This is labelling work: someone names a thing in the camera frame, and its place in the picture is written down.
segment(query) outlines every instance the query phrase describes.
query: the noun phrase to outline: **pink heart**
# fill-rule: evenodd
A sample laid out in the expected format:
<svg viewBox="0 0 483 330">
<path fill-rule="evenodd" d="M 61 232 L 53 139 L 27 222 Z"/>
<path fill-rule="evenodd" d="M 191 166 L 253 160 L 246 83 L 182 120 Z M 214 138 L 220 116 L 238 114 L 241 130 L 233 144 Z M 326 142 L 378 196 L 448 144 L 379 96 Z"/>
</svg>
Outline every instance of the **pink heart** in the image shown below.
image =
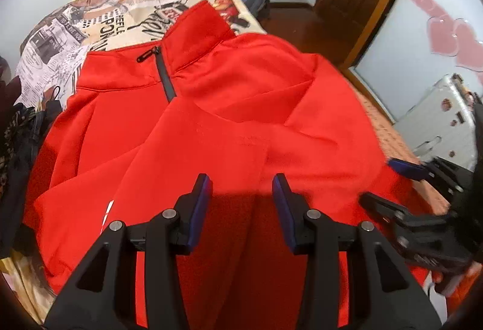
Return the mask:
<svg viewBox="0 0 483 330">
<path fill-rule="evenodd" d="M 465 20 L 459 19 L 455 21 L 455 34 L 459 45 L 456 64 L 467 69 L 482 71 L 483 43 L 476 40 L 473 28 Z"/>
<path fill-rule="evenodd" d="M 431 52 L 445 56 L 455 56 L 458 40 L 453 34 L 453 20 L 448 16 L 432 17 L 427 22 L 427 32 Z"/>
</svg>

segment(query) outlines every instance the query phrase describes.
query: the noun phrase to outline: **zipper pull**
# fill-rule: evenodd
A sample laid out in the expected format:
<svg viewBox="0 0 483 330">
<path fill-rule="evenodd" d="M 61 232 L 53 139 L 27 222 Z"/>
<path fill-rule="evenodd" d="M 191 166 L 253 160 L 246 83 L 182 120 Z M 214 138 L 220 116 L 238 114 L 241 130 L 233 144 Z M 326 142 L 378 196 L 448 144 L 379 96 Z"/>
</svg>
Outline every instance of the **zipper pull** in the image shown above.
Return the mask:
<svg viewBox="0 0 483 330">
<path fill-rule="evenodd" d="M 141 62 L 144 62 L 146 59 L 148 59 L 151 55 L 158 55 L 159 54 L 159 47 L 158 46 L 154 46 L 153 48 L 149 49 L 148 51 L 144 52 L 144 54 L 138 56 L 138 58 L 136 59 L 136 62 L 137 63 L 141 63 Z"/>
</svg>

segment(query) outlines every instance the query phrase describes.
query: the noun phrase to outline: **zipper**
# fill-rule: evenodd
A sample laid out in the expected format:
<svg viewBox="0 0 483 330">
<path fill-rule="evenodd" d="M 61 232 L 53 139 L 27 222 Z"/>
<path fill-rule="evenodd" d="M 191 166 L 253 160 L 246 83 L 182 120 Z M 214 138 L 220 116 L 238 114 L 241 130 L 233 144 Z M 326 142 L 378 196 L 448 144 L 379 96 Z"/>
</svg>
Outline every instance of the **zipper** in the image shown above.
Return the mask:
<svg viewBox="0 0 483 330">
<path fill-rule="evenodd" d="M 170 75 L 168 74 L 168 71 L 166 69 L 166 64 L 164 64 L 161 49 L 158 46 L 154 46 L 153 48 L 144 52 L 144 54 L 138 56 L 136 61 L 137 63 L 142 63 L 151 55 L 156 56 L 156 68 L 158 69 L 159 78 L 163 85 L 164 93 L 166 94 L 166 98 L 170 103 L 171 100 L 176 97 L 176 92 L 174 90 L 173 83 L 171 82 Z"/>
<path fill-rule="evenodd" d="M 136 59 L 136 62 L 137 63 L 142 63 L 146 59 L 148 59 L 151 55 L 159 55 L 160 52 L 161 51 L 160 51 L 159 47 L 158 46 L 154 46 L 153 48 L 151 48 L 148 51 L 144 52 L 144 54 L 138 56 L 138 58 Z"/>
</svg>

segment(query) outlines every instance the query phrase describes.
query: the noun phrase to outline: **patterned fabric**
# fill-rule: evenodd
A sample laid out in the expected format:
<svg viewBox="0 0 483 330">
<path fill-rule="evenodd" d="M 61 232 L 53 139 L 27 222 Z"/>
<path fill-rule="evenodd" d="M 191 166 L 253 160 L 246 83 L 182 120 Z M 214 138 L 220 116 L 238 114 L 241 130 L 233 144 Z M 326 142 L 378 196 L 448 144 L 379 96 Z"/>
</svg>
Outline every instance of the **patterned fabric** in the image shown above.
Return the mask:
<svg viewBox="0 0 483 330">
<path fill-rule="evenodd" d="M 42 324 L 55 296 L 37 276 L 42 270 L 38 266 L 33 258 L 24 257 L 14 250 L 10 258 L 0 261 L 0 271 L 8 275 L 9 284 L 23 308 L 37 323 Z"/>
<path fill-rule="evenodd" d="M 17 104 L 18 110 L 14 113 L 3 134 L 2 144 L 0 144 L 0 200 L 7 184 L 8 163 L 14 155 L 15 135 L 23 130 L 27 123 L 35 115 L 35 108 L 25 108 L 22 104 Z"/>
</svg>

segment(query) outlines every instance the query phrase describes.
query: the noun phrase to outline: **suitcase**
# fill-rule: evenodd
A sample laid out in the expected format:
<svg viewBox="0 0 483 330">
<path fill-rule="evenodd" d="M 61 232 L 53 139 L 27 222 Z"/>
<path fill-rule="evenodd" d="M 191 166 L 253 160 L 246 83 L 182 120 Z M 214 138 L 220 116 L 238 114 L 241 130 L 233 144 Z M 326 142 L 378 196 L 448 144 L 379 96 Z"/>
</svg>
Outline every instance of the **suitcase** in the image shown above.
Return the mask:
<svg viewBox="0 0 483 330">
<path fill-rule="evenodd" d="M 477 161 L 473 103 L 458 74 L 445 75 L 394 128 L 421 161 L 441 157 L 470 171 Z"/>
</svg>

